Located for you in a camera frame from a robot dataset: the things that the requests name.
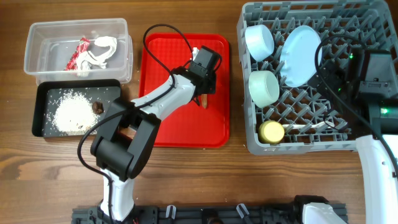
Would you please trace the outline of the brown carrot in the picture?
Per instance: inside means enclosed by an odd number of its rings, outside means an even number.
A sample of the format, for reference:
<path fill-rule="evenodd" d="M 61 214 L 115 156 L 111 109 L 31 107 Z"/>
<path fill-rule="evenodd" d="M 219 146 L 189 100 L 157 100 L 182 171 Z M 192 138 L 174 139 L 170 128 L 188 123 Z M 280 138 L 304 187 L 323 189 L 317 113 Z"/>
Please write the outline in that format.
<path fill-rule="evenodd" d="M 201 96 L 201 105 L 204 109 L 207 109 L 207 107 L 208 107 L 208 95 L 207 94 L 203 94 Z"/>

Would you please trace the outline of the light blue plate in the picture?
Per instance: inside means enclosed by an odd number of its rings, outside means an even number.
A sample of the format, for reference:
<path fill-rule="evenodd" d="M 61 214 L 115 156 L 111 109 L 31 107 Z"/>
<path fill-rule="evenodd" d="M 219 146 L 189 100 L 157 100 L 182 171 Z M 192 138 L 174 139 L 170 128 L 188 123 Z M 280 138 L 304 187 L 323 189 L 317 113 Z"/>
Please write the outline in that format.
<path fill-rule="evenodd" d="M 302 86 L 313 77 L 315 52 L 320 43 L 320 36 L 309 26 L 299 26 L 289 34 L 279 59 L 284 63 L 280 75 L 285 77 L 287 86 Z"/>

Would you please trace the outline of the white plastic spoon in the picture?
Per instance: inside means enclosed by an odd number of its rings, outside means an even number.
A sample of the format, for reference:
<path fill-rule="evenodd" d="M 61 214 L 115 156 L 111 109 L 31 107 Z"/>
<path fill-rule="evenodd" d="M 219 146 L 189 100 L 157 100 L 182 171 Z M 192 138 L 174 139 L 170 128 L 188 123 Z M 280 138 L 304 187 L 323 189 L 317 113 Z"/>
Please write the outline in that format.
<path fill-rule="evenodd" d="M 282 125 L 284 129 L 302 129 L 302 128 L 316 129 L 322 126 L 326 126 L 327 128 L 335 127 L 335 125 L 330 121 L 322 121 L 318 124 L 283 124 Z"/>

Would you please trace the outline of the mint green bowl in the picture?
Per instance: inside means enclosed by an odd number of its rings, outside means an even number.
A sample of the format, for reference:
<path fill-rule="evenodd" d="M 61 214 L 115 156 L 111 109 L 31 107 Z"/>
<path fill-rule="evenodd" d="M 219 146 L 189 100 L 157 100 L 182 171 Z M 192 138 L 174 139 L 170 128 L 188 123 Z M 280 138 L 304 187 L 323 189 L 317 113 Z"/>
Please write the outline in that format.
<path fill-rule="evenodd" d="M 279 99 L 279 82 L 268 70 L 254 71 L 249 76 L 249 94 L 254 104 L 265 108 Z"/>

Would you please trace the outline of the light blue bowl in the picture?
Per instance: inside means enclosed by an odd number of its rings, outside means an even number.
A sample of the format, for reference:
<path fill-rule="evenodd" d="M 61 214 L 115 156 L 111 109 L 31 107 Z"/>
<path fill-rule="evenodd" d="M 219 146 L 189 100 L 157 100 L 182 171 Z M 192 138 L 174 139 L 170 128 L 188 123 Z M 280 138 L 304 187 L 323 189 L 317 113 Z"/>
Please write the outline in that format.
<path fill-rule="evenodd" d="M 250 26 L 245 30 L 244 34 L 249 53 L 255 61 L 263 61 L 273 54 L 274 39 L 265 25 Z"/>

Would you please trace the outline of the yellow plastic cup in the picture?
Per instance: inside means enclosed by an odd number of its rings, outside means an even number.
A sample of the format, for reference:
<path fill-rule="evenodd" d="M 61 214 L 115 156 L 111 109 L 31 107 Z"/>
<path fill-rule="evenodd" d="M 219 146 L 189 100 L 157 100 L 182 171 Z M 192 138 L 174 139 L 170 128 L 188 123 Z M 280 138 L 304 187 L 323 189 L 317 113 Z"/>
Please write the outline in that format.
<path fill-rule="evenodd" d="M 285 135 L 285 129 L 277 121 L 266 121 L 259 127 L 260 142 L 278 144 Z"/>

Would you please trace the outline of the red snack wrapper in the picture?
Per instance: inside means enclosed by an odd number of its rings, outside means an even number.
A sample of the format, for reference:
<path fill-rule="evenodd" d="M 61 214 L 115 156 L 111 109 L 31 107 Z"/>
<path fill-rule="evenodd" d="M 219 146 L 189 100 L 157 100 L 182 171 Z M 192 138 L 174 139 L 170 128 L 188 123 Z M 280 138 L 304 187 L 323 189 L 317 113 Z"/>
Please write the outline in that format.
<path fill-rule="evenodd" d="M 90 40 L 82 37 L 79 41 L 79 44 L 76 47 L 75 52 L 73 53 L 73 55 L 71 56 L 70 60 L 68 61 L 66 67 L 65 67 L 65 71 L 69 71 L 69 70 L 77 70 L 78 66 L 77 66 L 77 58 L 80 56 L 80 54 L 82 54 L 83 52 L 86 52 L 88 47 L 90 45 Z"/>

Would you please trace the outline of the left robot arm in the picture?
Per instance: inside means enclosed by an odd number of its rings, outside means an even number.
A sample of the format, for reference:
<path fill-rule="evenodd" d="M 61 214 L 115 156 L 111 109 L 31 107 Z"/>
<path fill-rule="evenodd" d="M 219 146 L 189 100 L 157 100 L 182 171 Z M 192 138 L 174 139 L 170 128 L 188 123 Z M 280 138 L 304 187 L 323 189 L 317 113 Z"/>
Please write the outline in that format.
<path fill-rule="evenodd" d="M 108 223 L 123 222 L 132 212 L 134 179 L 149 160 L 161 122 L 199 96 L 214 94 L 220 64 L 220 59 L 196 58 L 174 68 L 148 95 L 114 100 L 104 119 L 91 128 L 97 134 L 90 152 L 96 158 L 94 171 L 104 178 L 101 210 Z"/>

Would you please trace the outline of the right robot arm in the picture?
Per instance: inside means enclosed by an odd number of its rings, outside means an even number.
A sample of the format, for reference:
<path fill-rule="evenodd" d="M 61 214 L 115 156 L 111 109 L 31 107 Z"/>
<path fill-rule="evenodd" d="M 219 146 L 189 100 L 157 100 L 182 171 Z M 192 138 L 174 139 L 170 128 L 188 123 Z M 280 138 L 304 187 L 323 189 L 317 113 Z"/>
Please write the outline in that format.
<path fill-rule="evenodd" d="M 327 63 L 309 83 L 353 132 L 366 223 L 397 223 L 397 74 L 387 50 L 353 48 L 343 70 Z"/>

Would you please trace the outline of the grey dishwasher rack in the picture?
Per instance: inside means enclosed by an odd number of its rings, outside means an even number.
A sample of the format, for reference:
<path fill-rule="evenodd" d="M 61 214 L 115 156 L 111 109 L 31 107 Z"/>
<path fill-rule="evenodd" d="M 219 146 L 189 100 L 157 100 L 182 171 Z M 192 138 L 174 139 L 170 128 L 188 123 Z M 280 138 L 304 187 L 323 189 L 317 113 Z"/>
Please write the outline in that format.
<path fill-rule="evenodd" d="M 263 24 L 269 28 L 275 42 L 274 53 L 263 61 L 251 58 L 246 45 L 245 30 Z M 277 1 L 248 2 L 242 7 L 236 26 L 239 61 L 243 79 L 248 81 L 254 71 L 268 70 L 279 75 L 282 46 L 288 35 L 299 26 L 310 26 L 321 39 L 334 34 L 346 34 L 365 42 L 373 49 L 397 52 L 397 34 L 391 12 L 384 1 Z M 265 108 L 257 107 L 250 94 L 244 95 L 244 120 L 248 150 L 254 155 L 303 154 L 313 151 L 347 150 L 356 148 L 347 122 L 330 102 L 316 89 L 303 85 L 289 87 L 279 78 L 280 96 Z M 260 142 L 258 131 L 262 123 L 318 124 L 330 121 L 335 127 L 316 129 L 285 129 L 278 144 Z"/>

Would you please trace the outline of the red serving tray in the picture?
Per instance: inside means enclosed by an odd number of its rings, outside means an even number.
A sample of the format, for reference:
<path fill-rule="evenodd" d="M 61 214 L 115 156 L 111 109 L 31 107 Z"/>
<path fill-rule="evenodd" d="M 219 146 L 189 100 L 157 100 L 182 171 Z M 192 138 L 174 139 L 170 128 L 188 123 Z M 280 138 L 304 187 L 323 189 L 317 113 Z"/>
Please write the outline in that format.
<path fill-rule="evenodd" d="M 230 50 L 219 34 L 186 34 L 193 48 L 208 47 L 222 57 L 216 71 L 216 92 L 207 96 L 207 107 L 194 102 L 180 107 L 161 122 L 156 147 L 221 147 L 229 139 Z M 188 46 L 178 33 L 153 33 L 146 38 L 149 50 L 169 69 L 189 58 Z"/>

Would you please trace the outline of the brown food scrap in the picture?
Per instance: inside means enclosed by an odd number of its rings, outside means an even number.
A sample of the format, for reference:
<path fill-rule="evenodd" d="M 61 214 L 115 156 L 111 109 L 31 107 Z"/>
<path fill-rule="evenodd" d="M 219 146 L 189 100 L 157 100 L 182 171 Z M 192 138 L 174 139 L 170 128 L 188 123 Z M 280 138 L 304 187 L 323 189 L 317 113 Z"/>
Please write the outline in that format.
<path fill-rule="evenodd" d="M 93 110 L 93 113 L 94 113 L 94 114 L 99 115 L 99 114 L 104 113 L 103 104 L 102 104 L 101 102 L 99 102 L 99 101 L 95 101 L 95 102 L 92 104 L 91 107 L 92 107 L 92 110 Z"/>

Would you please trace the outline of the clear plastic bin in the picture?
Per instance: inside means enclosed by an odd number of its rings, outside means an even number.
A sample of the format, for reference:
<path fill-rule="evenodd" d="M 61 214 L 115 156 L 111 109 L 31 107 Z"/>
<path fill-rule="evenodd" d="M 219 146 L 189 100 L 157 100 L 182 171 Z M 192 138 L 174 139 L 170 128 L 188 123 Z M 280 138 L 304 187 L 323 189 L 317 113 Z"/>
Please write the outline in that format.
<path fill-rule="evenodd" d="M 115 53 L 106 61 L 105 69 L 97 66 L 91 57 L 87 77 L 77 77 L 77 70 L 64 70 L 82 37 L 90 40 L 88 51 L 95 56 L 105 53 L 108 47 L 94 44 L 98 37 L 103 36 L 115 37 L 118 42 Z M 35 77 L 38 85 L 43 82 L 102 79 L 128 83 L 132 78 L 132 65 L 132 39 L 123 18 L 37 22 L 29 29 L 24 71 Z"/>

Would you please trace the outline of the white rice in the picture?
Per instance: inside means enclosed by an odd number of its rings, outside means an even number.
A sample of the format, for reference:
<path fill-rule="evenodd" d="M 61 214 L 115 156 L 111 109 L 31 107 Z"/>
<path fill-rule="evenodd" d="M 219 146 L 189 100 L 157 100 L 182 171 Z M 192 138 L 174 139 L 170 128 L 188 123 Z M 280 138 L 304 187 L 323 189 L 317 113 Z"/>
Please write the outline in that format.
<path fill-rule="evenodd" d="M 100 114 L 93 110 L 93 97 L 88 88 L 60 88 L 47 92 L 43 123 L 44 136 L 82 135 L 100 121 Z"/>

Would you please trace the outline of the black plastic bin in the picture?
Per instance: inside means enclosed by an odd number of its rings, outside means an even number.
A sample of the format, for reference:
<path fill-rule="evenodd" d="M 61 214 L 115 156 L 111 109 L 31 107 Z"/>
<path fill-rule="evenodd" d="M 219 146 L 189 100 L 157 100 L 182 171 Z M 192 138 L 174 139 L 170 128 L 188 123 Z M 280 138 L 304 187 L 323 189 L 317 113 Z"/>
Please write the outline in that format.
<path fill-rule="evenodd" d="M 38 86 L 35 102 L 34 118 L 32 123 L 32 134 L 36 137 L 62 137 L 60 135 L 44 136 L 43 123 L 45 121 L 44 113 L 49 102 L 47 92 L 58 90 L 60 88 L 88 88 L 88 93 L 93 97 L 93 101 L 99 101 L 103 104 L 104 110 L 108 110 L 110 104 L 121 96 L 121 84 L 118 80 L 80 80 L 80 81 L 61 81 L 61 82 L 43 82 Z M 100 121 L 105 113 L 100 114 Z"/>

